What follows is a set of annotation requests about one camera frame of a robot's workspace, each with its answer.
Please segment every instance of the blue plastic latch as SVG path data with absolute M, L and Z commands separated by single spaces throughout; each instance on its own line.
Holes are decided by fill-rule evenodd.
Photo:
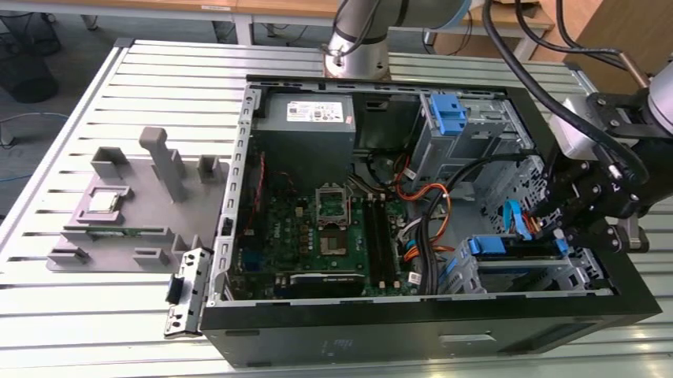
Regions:
M 533 236 L 528 231 L 527 222 L 524 221 L 523 207 L 516 200 L 509 199 L 505 201 L 505 205 L 503 205 L 503 226 L 505 227 L 505 232 L 508 232 L 511 228 L 513 218 L 517 234 L 524 237 L 524 240 L 533 240 Z
M 483 253 L 483 249 L 480 248 L 477 240 L 471 239 L 468 241 L 468 245 L 471 246 L 471 252 L 473 252 L 473 254 L 481 254 Z
M 447 280 L 447 278 L 449 277 L 449 274 L 452 273 L 453 271 L 453 268 L 456 268 L 456 265 L 459 264 L 459 260 L 455 258 L 452 260 L 452 262 L 449 262 L 449 264 L 447 265 L 447 268 L 444 269 L 444 272 L 443 274 L 440 275 L 440 278 L 439 278 L 439 282 L 440 284 L 444 283 L 444 281 Z
M 505 244 L 497 236 L 475 236 L 473 241 L 479 244 L 483 254 L 505 254 Z
M 468 123 L 468 110 L 455 94 L 432 94 L 433 113 L 440 123 L 443 135 L 461 135 Z
M 557 247 L 559 247 L 559 250 L 561 251 L 561 256 L 567 256 L 569 246 L 568 246 L 565 239 L 557 239 Z

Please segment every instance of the green circuit board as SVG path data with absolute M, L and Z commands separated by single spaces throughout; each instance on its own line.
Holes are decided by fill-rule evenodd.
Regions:
M 346 230 L 340 230 L 338 227 L 321 230 L 317 225 L 318 209 L 314 196 L 270 200 L 265 214 L 265 245 L 261 250 L 248 248 L 241 251 L 242 280 L 250 299 L 276 298 L 273 287 L 280 273 L 361 274 L 366 280 L 362 296 L 411 294 L 411 286 L 405 284 L 397 257 L 395 263 L 399 284 L 381 288 L 369 282 L 364 201 L 362 197 L 349 198 Z M 321 203 L 320 211 L 324 215 L 333 216 L 344 213 L 341 198 L 322 198 Z M 399 219 L 404 219 L 405 215 L 404 204 L 399 201 L 388 202 L 386 212 L 391 220 L 391 235 L 395 237 Z

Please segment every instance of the black cable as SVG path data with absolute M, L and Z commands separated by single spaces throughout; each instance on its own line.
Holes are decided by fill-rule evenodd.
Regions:
M 535 43 L 537 43 L 540 46 L 547 47 L 549 50 L 559 51 L 560 53 L 568 53 L 568 54 L 609 54 L 609 55 L 620 55 L 622 50 L 619 49 L 588 49 L 585 47 L 579 48 L 579 47 L 565 47 L 565 46 L 559 46 L 551 42 L 548 42 L 543 37 L 540 37 L 536 32 L 531 29 L 527 23 L 527 19 L 524 18 L 524 5 L 523 5 L 523 0 L 515 0 L 517 3 L 517 21 L 520 26 L 523 27 L 524 33 L 527 33 L 528 37 L 533 40 Z
M 274 32 L 274 29 L 270 29 L 270 25 L 274 25 L 274 29 L 278 29 L 278 30 L 285 30 L 290 26 L 290 24 L 285 24 L 285 26 L 282 28 L 280 28 L 278 26 L 276 26 L 276 24 L 262 24 L 265 29 L 269 30 L 270 32 Z
M 349 0 L 345 0 L 345 2 L 342 3 L 342 6 L 340 7 L 340 10 L 337 13 L 337 17 L 334 18 L 333 26 L 336 28 L 337 28 L 337 18 L 340 17 L 340 14 L 341 14 L 341 11 L 344 9 L 346 2 L 349 2 Z M 353 46 L 344 53 L 341 53 L 342 57 L 352 54 L 356 51 L 356 49 L 358 49 L 358 47 L 362 45 L 362 42 L 365 41 L 365 37 L 368 36 L 369 32 L 372 31 L 372 27 L 374 26 L 374 18 L 377 16 L 377 9 L 380 8 L 380 6 L 381 6 L 381 0 L 377 0 L 374 6 L 372 7 L 372 11 L 369 12 L 368 22 L 365 23 L 365 25 L 362 27 L 362 32 L 360 33 L 358 39 L 356 39 L 356 43 L 353 44 Z
M 389 185 L 384 182 L 384 180 L 381 180 L 381 177 L 377 174 L 377 171 L 374 170 L 374 167 L 372 166 L 373 162 L 374 162 L 374 156 L 373 156 L 373 153 L 370 152 L 368 154 L 366 159 L 365 159 L 365 165 L 368 167 L 369 175 L 372 176 L 372 179 L 374 180 L 374 182 L 384 188 L 384 190 L 386 191 L 386 193 L 392 197 L 396 197 L 396 193 L 391 190 Z
M 417 227 L 416 229 L 416 238 L 417 238 L 417 243 L 419 241 L 424 240 L 421 238 L 421 227 Z M 421 263 L 421 284 L 419 285 L 419 293 L 421 295 L 428 295 L 429 294 L 429 263 L 427 260 L 427 255 L 424 254 L 424 250 L 419 248 L 419 262 Z
M 288 47 L 290 47 L 290 45 L 293 43 L 296 43 L 297 41 L 300 41 L 302 39 L 302 37 L 305 36 L 305 33 L 306 33 L 306 29 L 309 29 L 309 25 L 305 26 L 305 30 L 302 30 L 302 32 L 300 33 L 300 36 L 296 39 L 293 39 L 292 41 L 289 41 L 289 42 L 285 43 L 285 45 Z
M 493 25 L 492 19 L 492 7 L 493 0 L 487 0 L 484 3 L 483 10 L 483 22 L 484 28 L 492 38 L 493 44 L 496 45 L 504 61 L 508 63 L 509 68 L 517 75 L 517 78 L 523 81 L 524 86 L 531 91 L 532 95 L 537 100 L 545 105 L 545 107 L 557 115 L 560 118 L 569 123 L 591 140 L 593 140 L 599 146 L 608 149 L 612 154 L 619 157 L 622 163 L 631 169 L 631 175 L 628 180 L 635 181 L 639 184 L 644 184 L 650 180 L 650 172 L 643 160 L 638 157 L 634 151 L 627 148 L 620 142 L 618 142 L 603 130 L 600 130 L 592 123 L 589 123 L 584 118 L 575 114 L 545 91 L 540 83 L 533 79 L 531 73 L 528 73 L 524 68 L 523 63 L 515 57 L 513 52 L 509 50 L 505 41 L 503 41 L 501 35 L 497 33 L 496 26 Z
M 370 191 L 372 193 L 381 193 L 381 191 L 384 189 L 378 189 L 377 187 L 373 187 L 372 185 L 369 185 L 364 178 L 361 176 L 358 176 L 356 173 L 350 173 L 349 174 L 349 178 L 356 181 L 356 183 L 358 183 L 360 185 L 364 186 L 365 189 L 368 189 L 368 191 Z
M 461 51 L 464 51 L 465 47 L 468 47 L 471 39 L 473 38 L 473 23 L 475 23 L 473 12 L 468 11 L 468 29 L 465 31 L 465 34 L 463 35 L 461 44 L 459 45 L 459 48 L 456 49 L 455 52 L 448 54 L 448 56 L 459 54 Z
M 429 55 L 435 55 L 433 51 L 429 50 L 429 45 L 425 44 L 425 30 L 421 31 L 421 44 L 424 45 L 425 52 Z
M 483 165 L 487 165 L 495 161 L 521 161 L 525 160 L 529 156 L 535 155 L 535 153 L 519 153 L 519 154 L 497 154 L 492 155 L 489 157 L 483 157 L 481 159 L 477 159 L 472 163 L 467 164 L 452 176 L 447 183 L 447 188 L 448 192 L 452 193 L 453 188 L 456 185 L 465 180 L 465 178 L 475 172 L 476 169 L 479 169 Z M 419 253 L 421 256 L 431 256 L 432 260 L 427 263 L 427 266 L 429 267 L 428 269 L 424 268 L 424 277 L 429 277 L 429 286 L 428 286 L 428 291 L 425 293 L 428 295 L 436 295 L 439 293 L 439 265 L 437 265 L 437 260 L 435 260 L 435 251 L 433 251 L 433 246 L 431 243 L 431 236 L 429 236 L 429 228 L 431 228 L 431 214 L 433 214 L 435 209 L 439 207 L 440 202 L 444 199 L 444 193 L 440 193 L 435 199 L 433 202 L 431 203 L 431 207 L 428 210 L 424 212 L 424 219 L 421 220 L 421 225 L 419 227 L 417 231 L 417 246 L 419 246 Z
M 567 29 L 567 20 L 564 17 L 564 0 L 557 0 L 557 28 L 559 28 L 559 34 L 561 34 L 561 38 L 564 39 L 564 42 L 569 47 L 576 47 L 579 49 L 584 49 L 585 47 L 577 43 L 571 35 L 568 34 L 568 29 Z M 601 54 L 595 54 L 589 53 L 587 54 L 589 57 L 593 57 L 599 61 L 603 61 L 604 63 L 612 65 L 613 67 L 618 67 L 619 69 L 624 69 L 627 71 L 627 67 L 624 66 L 624 63 L 615 59 L 613 57 L 607 57 L 605 55 Z

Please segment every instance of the aluminum extrusion table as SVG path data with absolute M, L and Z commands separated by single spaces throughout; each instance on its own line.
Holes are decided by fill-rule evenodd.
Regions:
M 500 60 L 392 54 L 395 80 L 521 86 Z M 528 69 L 556 98 L 592 90 L 557 64 Z M 169 275 L 55 273 L 46 256 L 93 177 L 99 146 L 127 155 L 146 125 L 166 127 L 185 159 L 233 151 L 246 74 L 320 76 L 316 50 L 137 41 L 115 47 L 0 227 L 0 376 L 181 376 L 234 369 L 205 338 L 166 341 Z M 543 355 L 314 366 L 252 376 L 601 376 L 673 372 L 673 201 L 642 221 L 650 254 L 632 256 L 664 313 Z

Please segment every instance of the metal bracket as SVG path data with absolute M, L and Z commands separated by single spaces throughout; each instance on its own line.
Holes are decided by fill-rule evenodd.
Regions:
M 337 195 L 341 197 L 341 206 L 344 209 L 344 213 L 341 215 L 321 215 L 322 207 L 324 207 L 324 198 L 330 196 L 330 195 Z M 317 211 L 317 222 L 318 222 L 318 229 L 324 229 L 325 226 L 329 224 L 336 224 L 340 226 L 341 230 L 345 230 L 349 227 L 349 211 L 348 211 L 348 204 L 349 204 L 349 196 L 346 195 L 346 190 L 333 183 L 332 185 L 326 183 L 322 187 L 316 189 L 316 209 Z
M 479 261 L 471 251 L 469 239 L 463 241 L 456 251 L 449 254 L 449 257 L 448 264 L 440 269 L 440 293 L 487 293 L 487 289 L 483 287 L 480 281 Z
M 635 214 L 627 219 L 620 219 L 618 225 L 627 230 L 630 252 L 644 254 L 651 250 L 651 240 L 648 239 L 646 230 L 639 226 L 639 216 Z
M 198 337 L 201 308 L 206 298 L 206 283 L 212 270 L 214 251 L 197 248 L 182 256 L 181 269 L 173 275 L 166 301 L 169 317 L 166 319 L 165 338 Z
M 576 228 L 565 230 L 568 244 L 591 250 L 611 250 L 618 253 L 628 250 L 627 232 L 620 226 L 607 226 L 600 232 L 580 232 Z
M 671 139 L 671 135 L 660 126 L 647 123 L 632 123 L 627 118 L 627 111 L 642 108 L 646 101 L 640 97 L 647 95 L 648 92 L 643 91 L 636 96 L 592 93 L 587 97 L 587 103 L 607 126 L 608 134 L 613 137 L 627 139 Z

